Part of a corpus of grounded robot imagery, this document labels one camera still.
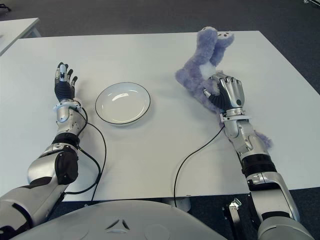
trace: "cable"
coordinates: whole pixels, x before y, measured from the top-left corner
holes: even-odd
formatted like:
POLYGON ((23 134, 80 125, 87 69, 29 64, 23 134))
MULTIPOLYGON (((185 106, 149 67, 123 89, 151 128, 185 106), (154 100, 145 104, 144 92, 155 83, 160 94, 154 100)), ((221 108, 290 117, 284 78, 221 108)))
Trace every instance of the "cable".
POLYGON ((102 134, 102 132, 95 126, 93 125, 92 123, 88 122, 88 114, 86 112, 86 110, 84 108, 82 108, 84 114, 85 114, 85 117, 81 114, 81 116, 83 117, 83 119, 85 120, 85 124, 83 126, 83 128, 80 130, 80 132, 78 133, 78 136, 80 135, 80 133, 85 129, 85 127, 88 125, 94 127, 101 135, 102 137, 102 140, 103 140, 103 144, 104 144, 104 161, 103 161, 103 166, 102 166, 102 169, 100 168, 100 165, 99 163, 87 152, 85 152, 79 145, 77 146, 78 149, 83 152, 87 157, 89 157, 92 161, 94 161, 94 163, 97 165, 97 168, 98 168, 98 175, 96 177, 96 180, 95 182, 88 188, 82 190, 82 191, 77 191, 77 192, 65 192, 65 194, 69 194, 69 195, 76 195, 76 194, 82 194, 90 189, 92 189, 94 186, 94 191, 93 191, 93 194, 92 194, 92 198, 91 198, 91 201, 94 200, 94 197, 95 197, 95 193, 97 191, 97 187, 98 187, 98 184, 100 182, 100 179, 101 179, 101 176, 103 174, 103 171, 105 169, 105 166, 106 166, 106 161, 107 161, 107 144, 106 144, 106 140, 105 140, 105 137, 104 135, 102 134))
POLYGON ((77 147, 78 147, 78 149, 79 149, 81 152, 83 152, 83 154, 85 154, 86 156, 88 156, 88 157, 96 164, 96 166, 97 166, 97 168, 98 168, 98 175, 97 175, 94 183, 93 183, 91 186, 89 186, 88 188, 86 188, 86 189, 84 189, 84 190, 82 190, 82 191, 67 191, 67 192, 64 193, 65 195, 83 194, 83 193, 85 193, 86 191, 89 191, 90 189, 92 189, 92 188, 99 182, 100 177, 101 177, 101 169, 100 169, 99 163, 98 163, 89 153, 87 153, 86 151, 84 151, 79 145, 78 145, 77 147))
POLYGON ((100 183, 100 179, 101 179, 101 176, 104 172, 104 169, 105 169, 105 166, 106 166, 106 161, 107 161, 107 144, 106 144, 106 140, 105 140, 105 137, 104 135, 102 134, 102 132, 93 124, 91 124, 90 122, 88 122, 88 124, 92 127, 94 127, 101 135, 102 137, 102 140, 103 140, 103 144, 104 144, 104 161, 103 161, 103 165, 102 165, 102 170, 101 170, 101 174, 100 174, 100 177, 96 183, 96 186, 95 186, 95 189, 93 191, 93 194, 92 194, 92 198, 91 198, 91 201, 94 200, 94 197, 95 197, 95 193, 96 193, 96 190, 97 190, 97 187, 98 187, 98 184, 100 183))
POLYGON ((183 162, 181 163, 179 169, 178 169, 178 172, 176 173, 176 176, 175 176, 175 180, 174 180, 174 187, 173 187, 173 200, 174 200, 174 205, 175 207, 177 207, 177 202, 176 202, 176 185, 177 185, 177 179, 178 179, 178 175, 179 175, 179 172, 183 166, 183 164, 188 160, 188 158, 190 158, 193 154, 199 152, 201 149, 205 148, 208 144, 210 144, 213 140, 215 140, 215 138, 221 133, 221 131, 224 129, 225 126, 223 126, 220 131, 210 140, 208 141, 205 145, 203 145, 202 147, 198 148, 197 150, 195 150, 194 152, 190 153, 184 160, 183 162))
POLYGON ((86 128, 87 126, 87 123, 88 123, 88 114, 86 112, 86 110, 84 108, 82 108, 84 114, 85 114, 85 117, 80 113, 80 115, 83 117, 83 119, 85 120, 85 123, 84 123, 84 126, 83 128, 78 132, 78 134, 76 135, 77 137, 80 135, 80 133, 86 128))

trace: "plate rim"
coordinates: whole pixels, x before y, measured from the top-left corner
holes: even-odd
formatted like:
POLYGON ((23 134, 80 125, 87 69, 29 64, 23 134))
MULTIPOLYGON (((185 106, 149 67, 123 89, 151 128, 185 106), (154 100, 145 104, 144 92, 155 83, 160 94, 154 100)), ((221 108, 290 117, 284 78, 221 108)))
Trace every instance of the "plate rim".
POLYGON ((140 85, 140 84, 138 84, 138 83, 135 83, 135 82, 132 82, 132 81, 122 81, 122 82, 117 82, 117 83, 114 83, 114 84, 112 84, 112 85, 110 85, 110 86, 107 86, 105 89, 103 89, 103 90, 100 92, 100 94, 98 95, 98 97, 97 97, 96 100, 95 100, 94 110, 95 110, 96 114, 98 115, 98 117, 101 118, 103 121, 107 122, 108 124, 112 124, 112 125, 126 125, 126 124, 134 123, 134 122, 136 122, 137 120, 139 120, 140 118, 142 118, 142 117, 148 112, 148 110, 149 110, 149 108, 150 108, 150 105, 151 105, 151 97, 150 97, 150 94, 149 94, 149 92, 148 92, 148 90, 147 90, 146 88, 144 88, 142 85, 140 85), (133 121, 124 122, 124 123, 114 123, 114 122, 110 122, 110 121, 104 120, 104 119, 99 115, 99 113, 98 113, 98 111, 97 111, 97 101, 98 101, 98 98, 100 97, 100 95, 101 95, 107 88, 110 88, 110 87, 112 87, 112 86, 114 86, 114 85, 117 85, 117 84, 135 84, 135 85, 138 85, 138 86, 142 87, 142 88, 146 91, 146 93, 148 94, 148 97, 149 97, 148 107, 147 107, 147 109, 145 110, 145 112, 144 112, 140 117, 138 117, 137 119, 135 119, 135 120, 133 120, 133 121))

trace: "white plate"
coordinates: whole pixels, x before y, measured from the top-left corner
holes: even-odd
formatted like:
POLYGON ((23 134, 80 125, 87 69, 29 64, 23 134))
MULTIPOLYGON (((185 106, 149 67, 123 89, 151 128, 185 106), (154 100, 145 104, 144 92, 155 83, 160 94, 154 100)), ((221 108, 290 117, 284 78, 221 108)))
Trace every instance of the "white plate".
POLYGON ((103 90, 95 101, 95 111, 107 123, 127 125, 149 109, 150 95, 141 85, 120 82, 103 90))

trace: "robot finger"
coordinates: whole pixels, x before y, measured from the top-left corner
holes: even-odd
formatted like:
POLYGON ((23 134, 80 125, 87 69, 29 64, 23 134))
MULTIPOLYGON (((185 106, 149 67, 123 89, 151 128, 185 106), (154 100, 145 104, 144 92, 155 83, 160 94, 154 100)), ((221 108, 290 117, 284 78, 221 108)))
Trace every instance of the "robot finger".
POLYGON ((67 81, 68 83, 70 82, 70 78, 71 78, 71 74, 73 73, 74 71, 72 69, 70 69, 67 73, 67 81))

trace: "purple plush toy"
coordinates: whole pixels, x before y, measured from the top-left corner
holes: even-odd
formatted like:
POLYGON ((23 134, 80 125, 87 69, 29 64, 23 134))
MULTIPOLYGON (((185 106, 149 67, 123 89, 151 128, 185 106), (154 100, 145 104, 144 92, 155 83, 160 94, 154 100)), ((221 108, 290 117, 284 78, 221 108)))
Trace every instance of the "purple plush toy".
MULTIPOLYGON (((216 66, 224 57, 225 50, 235 39, 231 32, 218 33, 213 27, 207 26, 197 33, 196 50, 193 56, 185 63, 184 67, 175 74, 176 80, 206 108, 215 113, 220 113, 204 95, 203 90, 214 95, 219 95, 218 83, 211 78, 216 74, 216 66)), ((256 132, 267 148, 272 146, 272 141, 262 133, 256 132)))

